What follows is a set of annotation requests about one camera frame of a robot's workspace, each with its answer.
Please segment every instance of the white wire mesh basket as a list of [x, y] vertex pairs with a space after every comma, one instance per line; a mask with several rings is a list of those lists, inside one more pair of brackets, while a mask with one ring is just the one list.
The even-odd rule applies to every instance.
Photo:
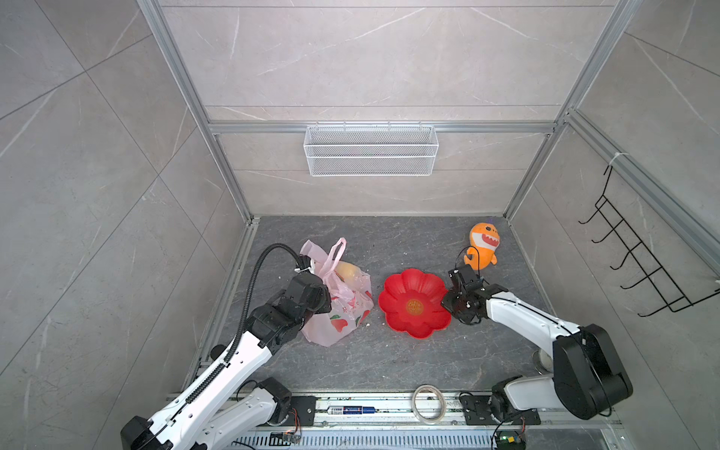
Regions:
[[303, 147], [312, 176], [430, 175], [438, 136], [430, 125], [313, 125]]

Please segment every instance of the black mounting plate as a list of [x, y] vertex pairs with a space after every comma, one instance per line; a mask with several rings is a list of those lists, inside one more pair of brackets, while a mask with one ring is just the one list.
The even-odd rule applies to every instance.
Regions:
[[[490, 395], [460, 395], [459, 400], [462, 405], [462, 412], [465, 414], [466, 425], [497, 425], [498, 422], [490, 415], [490, 406], [487, 401]], [[522, 424], [522, 418], [525, 418], [526, 425], [540, 425], [540, 416], [537, 410], [524, 411], [508, 425]]]

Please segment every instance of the ventilation grille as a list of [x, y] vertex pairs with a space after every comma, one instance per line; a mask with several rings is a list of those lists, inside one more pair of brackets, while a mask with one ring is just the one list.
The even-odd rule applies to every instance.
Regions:
[[[329, 449], [489, 449], [491, 430], [396, 430], [396, 431], [303, 431], [298, 444], [289, 445], [270, 437], [271, 431], [248, 433], [237, 442], [257, 450], [329, 450]], [[247, 449], [231, 444], [228, 450]]]
[[429, 125], [316, 125], [303, 146], [312, 176], [430, 175], [438, 137]]

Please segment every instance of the black metal hook rack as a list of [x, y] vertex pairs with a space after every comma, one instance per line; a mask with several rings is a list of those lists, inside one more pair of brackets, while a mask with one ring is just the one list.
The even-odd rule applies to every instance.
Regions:
[[[625, 287], [625, 286], [620, 286], [620, 288], [622, 288], [622, 289], [632, 289], [633, 287], [637, 286], [638, 284], [642, 283], [643, 281], [648, 280], [648, 281], [650, 282], [650, 284], [652, 285], [652, 287], [653, 287], [653, 288], [655, 289], [655, 291], [657, 292], [657, 294], [660, 296], [660, 298], [662, 299], [662, 301], [665, 303], [665, 306], [662, 306], [662, 307], [656, 309], [655, 311], [653, 311], [653, 312], [651, 312], [651, 313], [649, 313], [649, 314], [640, 314], [640, 313], [638, 313], [638, 315], [639, 315], [640, 317], [642, 317], [642, 318], [646, 318], [646, 317], [649, 317], [649, 316], [655, 314], [656, 312], [659, 312], [659, 311], [664, 310], [665, 308], [669, 309], [669, 310], [672, 311], [672, 312], [682, 311], [682, 310], [684, 310], [685, 308], [688, 308], [688, 307], [691, 307], [691, 306], [695, 306], [695, 305], [697, 305], [698, 303], [707, 300], [708, 298], [711, 298], [711, 297], [714, 297], [714, 296], [720, 294], [720, 288], [718, 288], [718, 289], [715, 289], [715, 292], [713, 292], [712, 294], [707, 295], [707, 296], [705, 296], [705, 297], [703, 297], [703, 298], [701, 298], [701, 299], [699, 299], [699, 300], [696, 300], [695, 302], [691, 301], [691, 300], [688, 298], [688, 296], [685, 295], [685, 293], [684, 293], [683, 290], [680, 288], [680, 286], [678, 286], [678, 283], [675, 282], [675, 280], [670, 276], [670, 274], [667, 272], [667, 270], [665, 269], [665, 267], [660, 263], [660, 261], [657, 260], [657, 257], [653, 254], [653, 252], [647, 247], [647, 245], [645, 245], [645, 242], [640, 238], [640, 236], [638, 236], [638, 234], [635, 232], [635, 229], [633, 229], [633, 227], [630, 226], [630, 224], [627, 222], [627, 220], [625, 220], [625, 217], [623, 217], [623, 215], [620, 214], [620, 212], [617, 210], [617, 208], [615, 208], [615, 205], [610, 201], [609, 198], [607, 198], [607, 197], [605, 196], [605, 192], [606, 192], [606, 190], [608, 189], [608, 182], [610, 181], [610, 175], [612, 175], [612, 173], [613, 173], [613, 167], [612, 167], [612, 166], [608, 166], [608, 167], [605, 169], [605, 171], [603, 172], [603, 175], [608, 174], [608, 176], [607, 176], [607, 178], [606, 178], [606, 180], [605, 180], [605, 186], [603, 187], [603, 193], [600, 195], [600, 198], [598, 199], [598, 201], [595, 202], [595, 212], [593, 213], [593, 215], [591, 215], [590, 218], [587, 219], [585, 222], [583, 222], [583, 221], [581, 221], [581, 220], [579, 220], [578, 222], [579, 222], [580, 224], [584, 225], [584, 224], [590, 222], [597, 214], [600, 214], [600, 216], [601, 216], [601, 217], [605, 220], [605, 222], [610, 226], [610, 231], [608, 231], [608, 233], [607, 233], [605, 236], [603, 236], [602, 239], [600, 239], [600, 240], [594, 240], [594, 239], [592, 239], [592, 242], [594, 242], [594, 243], [596, 243], [596, 244], [597, 244], [597, 243], [601, 243], [601, 242], [603, 242], [605, 239], [607, 239], [608, 236], [610, 236], [611, 234], [615, 234], [615, 235], [618, 237], [618, 239], [620, 240], [620, 242], [622, 242], [623, 246], [625, 246], [625, 249], [627, 250], [627, 253], [625, 253], [625, 257], [624, 257], [623, 260], [621, 261], [620, 265], [617, 266], [617, 267], [610, 266], [610, 268], [613, 269], [613, 270], [618, 270], [618, 269], [620, 269], [620, 268], [625, 264], [625, 261], [627, 261], [628, 257], [632, 257], [633, 260], [635, 261], [635, 263], [636, 263], [636, 264], [638, 265], [638, 267], [640, 268], [640, 270], [642, 270], [642, 273], [643, 273], [643, 275], [644, 275], [641, 279], [639, 279], [638, 281], [634, 282], [632, 285], [627, 286], [627, 287]], [[603, 211], [601, 211], [601, 209], [602, 209], [603, 207], [610, 207], [610, 208], [612, 208], [612, 210], [615, 212], [615, 214], [617, 214], [617, 216], [620, 217], [620, 220], [619, 220], [615, 225], [613, 225], [613, 224], [610, 222], [610, 220], [607, 218], [607, 216], [603, 213]], [[618, 233], [618, 227], [619, 227], [621, 224], [623, 224], [623, 223], [627, 226], [628, 229], [630, 229], [630, 231], [632, 232], [632, 234], [635, 235], [635, 237], [636, 237], [637, 240], [638, 240], [638, 243], [635, 244], [635, 245], [632, 246], [632, 247], [630, 247], [630, 246], [628, 245], [628, 243], [625, 241], [625, 239], [623, 239], [622, 236], [620, 236], [620, 233]], [[656, 268], [656, 269], [653, 269], [653, 270], [651, 270], [651, 271], [648, 271], [648, 270], [640, 263], [639, 259], [638, 259], [638, 258], [636, 257], [636, 255], [635, 255], [635, 253], [633, 253], [635, 250], [639, 249], [640, 247], [644, 248], [644, 250], [652, 257], [652, 259], [655, 261], [655, 263], [657, 263], [657, 268]], [[673, 300], [672, 302], [668, 302], [667, 299], [665, 298], [665, 296], [664, 296], [664, 295], [662, 294], [662, 292], [660, 291], [660, 288], [657, 287], [657, 285], [655, 284], [655, 282], [654, 282], [653, 279], [652, 279], [652, 276], [655, 275], [655, 274], [658, 274], [658, 273], [664, 274], [664, 275], [672, 282], [672, 284], [675, 285], [675, 288], [676, 288], [676, 289], [679, 291], [679, 293], [680, 293], [680, 296], [679, 296], [676, 300]]]

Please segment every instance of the plastic bag handle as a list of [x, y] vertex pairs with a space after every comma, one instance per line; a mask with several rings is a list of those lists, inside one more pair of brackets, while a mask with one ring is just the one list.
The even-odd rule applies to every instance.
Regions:
[[[348, 241], [345, 240], [345, 238], [340, 238], [338, 242], [330, 249], [330, 252], [328, 253], [328, 258], [323, 263], [323, 268], [321, 270], [323, 274], [320, 276], [320, 278], [327, 276], [335, 270], [335, 267], [337, 267], [338, 263], [340, 262], [340, 258], [342, 257], [343, 253], [345, 253], [345, 247], [347, 245]], [[335, 256], [335, 258], [333, 258], [333, 256], [335, 255], [335, 250], [338, 249], [338, 246], [340, 246], [338, 254], [337, 256]]]

